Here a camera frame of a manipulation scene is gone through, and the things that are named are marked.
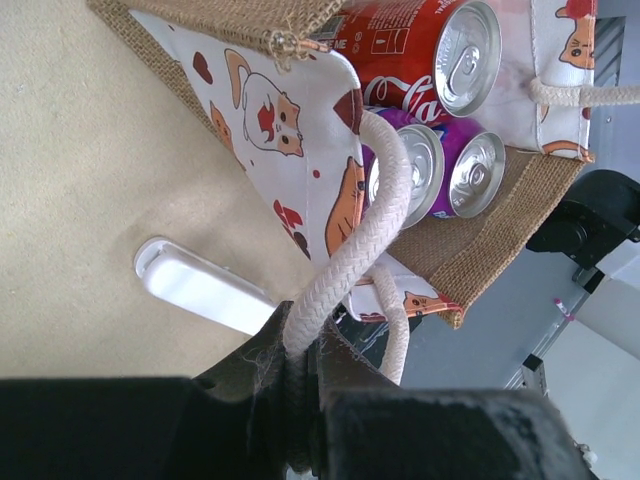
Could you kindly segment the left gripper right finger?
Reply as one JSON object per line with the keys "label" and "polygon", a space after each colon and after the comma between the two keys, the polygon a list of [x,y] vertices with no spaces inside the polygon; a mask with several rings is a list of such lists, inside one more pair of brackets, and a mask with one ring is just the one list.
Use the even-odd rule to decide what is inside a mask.
{"label": "left gripper right finger", "polygon": [[321,479],[585,479],[559,412],[530,390],[415,390],[389,381],[328,321],[312,348]]}

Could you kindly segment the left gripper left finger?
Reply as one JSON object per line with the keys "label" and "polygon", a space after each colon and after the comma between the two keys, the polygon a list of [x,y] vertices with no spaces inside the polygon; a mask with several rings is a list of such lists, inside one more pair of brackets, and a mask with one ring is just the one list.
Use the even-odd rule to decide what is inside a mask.
{"label": "left gripper left finger", "polygon": [[1,383],[5,479],[282,479],[281,303],[195,377]]}

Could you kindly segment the canvas bag with cat print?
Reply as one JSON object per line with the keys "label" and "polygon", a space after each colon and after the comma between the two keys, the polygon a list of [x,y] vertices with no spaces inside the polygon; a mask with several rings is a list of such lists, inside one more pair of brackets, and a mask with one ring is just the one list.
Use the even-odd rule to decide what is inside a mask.
{"label": "canvas bag with cat print", "polygon": [[[312,34],[340,10],[337,1],[94,1],[92,10],[213,132],[240,162],[283,228],[317,269],[326,268],[355,229],[364,204],[344,194],[363,179],[364,90],[353,64]],[[471,220],[429,220],[379,242],[412,279],[452,301],[453,328],[551,216],[587,163],[588,114],[600,105],[635,103],[635,87],[597,87],[584,67],[562,66],[560,46],[576,26],[595,39],[594,1],[501,1],[507,39],[522,43],[523,87],[508,85],[510,106],[491,102],[484,126],[506,142],[506,180],[495,205]],[[245,130],[244,91],[224,56],[250,69],[298,107],[302,139],[292,153],[253,145]]]}

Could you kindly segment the red cola can back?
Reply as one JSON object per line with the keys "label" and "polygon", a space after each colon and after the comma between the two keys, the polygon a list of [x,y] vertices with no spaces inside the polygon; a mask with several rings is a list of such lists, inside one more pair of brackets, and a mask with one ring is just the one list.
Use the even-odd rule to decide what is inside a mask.
{"label": "red cola can back", "polygon": [[365,104],[427,125],[478,110],[501,61],[498,17],[485,1],[353,2],[312,37],[352,64]]}

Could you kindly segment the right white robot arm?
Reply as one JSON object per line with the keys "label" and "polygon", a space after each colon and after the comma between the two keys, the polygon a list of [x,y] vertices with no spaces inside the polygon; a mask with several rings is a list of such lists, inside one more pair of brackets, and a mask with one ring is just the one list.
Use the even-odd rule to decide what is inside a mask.
{"label": "right white robot arm", "polygon": [[614,170],[578,178],[527,242],[537,253],[562,253],[577,265],[572,280],[587,300],[585,326],[639,356],[639,183]]}

